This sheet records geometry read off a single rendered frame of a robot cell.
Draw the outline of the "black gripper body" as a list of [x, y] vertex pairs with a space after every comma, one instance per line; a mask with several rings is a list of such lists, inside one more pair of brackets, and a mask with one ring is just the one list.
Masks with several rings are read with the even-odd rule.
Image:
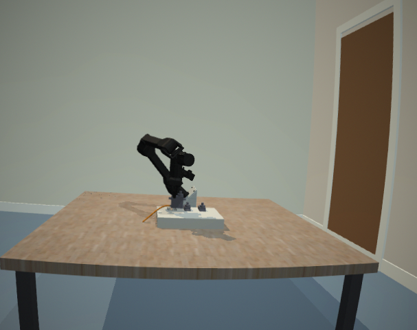
[[168, 185], [182, 185], [182, 165], [170, 164], [170, 175], [168, 179]]

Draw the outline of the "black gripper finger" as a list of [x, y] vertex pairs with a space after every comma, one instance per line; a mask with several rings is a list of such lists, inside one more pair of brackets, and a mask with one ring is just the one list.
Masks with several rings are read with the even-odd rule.
[[173, 199], [176, 198], [178, 187], [180, 187], [180, 186], [179, 185], [169, 185], [170, 192], [172, 194]]

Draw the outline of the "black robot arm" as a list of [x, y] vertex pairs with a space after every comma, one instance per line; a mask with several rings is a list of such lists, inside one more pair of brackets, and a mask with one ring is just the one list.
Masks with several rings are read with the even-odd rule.
[[[178, 149], [176, 150], [177, 147]], [[148, 157], [154, 164], [160, 175], [163, 177], [163, 183], [166, 186], [166, 190], [171, 195], [168, 185], [170, 171], [157, 156], [155, 148], [159, 149], [161, 153], [170, 158], [170, 164], [192, 166], [194, 163], [194, 156], [190, 153], [183, 152], [182, 150], [184, 148], [182, 147], [182, 144], [170, 137], [161, 139], [147, 134], [139, 141], [137, 151], [143, 156]], [[184, 167], [182, 168], [181, 178], [185, 177], [190, 181], [193, 181], [194, 176], [195, 174], [193, 174], [191, 170], [186, 171], [184, 170]], [[182, 186], [178, 187], [177, 194], [179, 191], [182, 191], [183, 198], [186, 198], [189, 195], [189, 192], [186, 192]]]

